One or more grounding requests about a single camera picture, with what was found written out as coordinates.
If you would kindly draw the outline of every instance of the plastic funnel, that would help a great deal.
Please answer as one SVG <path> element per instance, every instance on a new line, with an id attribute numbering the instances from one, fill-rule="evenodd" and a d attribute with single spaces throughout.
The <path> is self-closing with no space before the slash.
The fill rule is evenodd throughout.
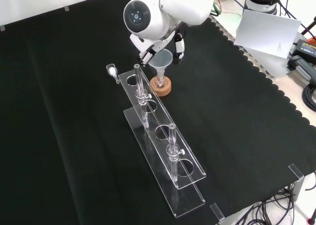
<path id="1" fill-rule="evenodd" d="M 150 66 L 154 67 L 157 71 L 163 71 L 168 65 L 171 64 L 173 55 L 171 51 L 163 49 L 157 52 L 155 56 L 148 63 Z"/>

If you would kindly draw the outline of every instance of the white paper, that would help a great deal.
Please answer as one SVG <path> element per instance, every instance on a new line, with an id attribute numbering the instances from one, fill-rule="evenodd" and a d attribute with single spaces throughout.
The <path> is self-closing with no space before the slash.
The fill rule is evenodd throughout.
<path id="1" fill-rule="evenodd" d="M 301 21 L 245 10 L 235 45 L 287 58 Z"/>

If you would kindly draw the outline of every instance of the black cloth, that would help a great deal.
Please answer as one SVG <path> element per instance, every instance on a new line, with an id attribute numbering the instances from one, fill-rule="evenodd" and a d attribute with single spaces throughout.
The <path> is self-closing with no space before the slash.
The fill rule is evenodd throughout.
<path id="1" fill-rule="evenodd" d="M 227 217 L 296 181 L 290 164 L 304 175 L 316 169 L 316 130 L 277 86 L 210 20 L 198 27 L 183 26 L 185 59 L 166 69 L 172 91 L 162 101 L 206 172 L 197 183 L 206 204 L 175 219 L 124 118 L 123 110 L 131 103 L 105 68 L 115 63 L 123 73 L 137 63 L 139 52 L 122 18 L 128 1 L 88 0 L 71 5 L 68 12 L 59 9 L 8 25 L 0 34 L 5 66 L 1 74 L 6 76 L 0 86 L 7 96 L 1 102 L 16 97 L 12 107 L 1 108 L 1 118 L 7 117 L 1 124 L 12 135 L 1 138 L 5 151 L 12 151 L 7 164 L 19 173 L 30 165 L 29 171 L 39 177 L 7 175 L 16 177 L 21 187 L 29 186 L 15 194 L 12 181 L 5 181 L 6 201 L 15 201 L 16 214 L 24 213 L 25 194 L 35 187 L 54 192 L 46 202 L 58 201 L 56 219 L 61 223 L 77 224 L 75 216 L 63 216 L 76 209 L 83 225 L 214 224 L 210 204 L 216 202 Z M 12 40 L 23 55 L 14 53 Z M 11 58 L 6 58 L 8 49 Z M 20 76 L 24 71 L 28 76 Z M 154 71 L 147 67 L 145 73 L 151 78 Z M 26 89 L 30 96 L 24 94 Z M 9 128 L 16 114 L 26 115 L 25 120 Z M 29 141 L 23 138 L 27 132 L 33 135 Z M 37 149 L 43 155 L 32 153 Z M 27 151 L 26 162 L 13 150 Z M 51 161 L 38 164 L 45 156 Z M 69 187 L 53 190 L 53 185 L 42 185 L 42 177 L 64 185 L 61 162 L 73 201 Z M 30 198 L 32 217 L 41 204 L 36 192 Z"/>

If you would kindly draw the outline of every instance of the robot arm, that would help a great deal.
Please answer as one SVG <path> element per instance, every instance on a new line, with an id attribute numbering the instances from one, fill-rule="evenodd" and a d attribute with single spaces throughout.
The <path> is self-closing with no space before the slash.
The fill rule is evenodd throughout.
<path id="1" fill-rule="evenodd" d="M 174 39 L 174 57 L 180 62 L 184 41 L 175 30 L 186 23 L 200 25 L 209 16 L 213 0 L 131 0 L 124 9 L 124 22 L 132 33 L 130 39 L 140 51 L 142 65 Z"/>

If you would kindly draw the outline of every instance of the clear acrylic rack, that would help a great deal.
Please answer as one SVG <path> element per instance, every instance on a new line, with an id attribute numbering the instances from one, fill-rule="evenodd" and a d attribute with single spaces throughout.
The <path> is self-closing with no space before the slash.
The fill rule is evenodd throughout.
<path id="1" fill-rule="evenodd" d="M 196 182 L 206 173 L 140 65 L 118 76 L 133 107 L 124 115 L 175 217 L 203 204 Z"/>

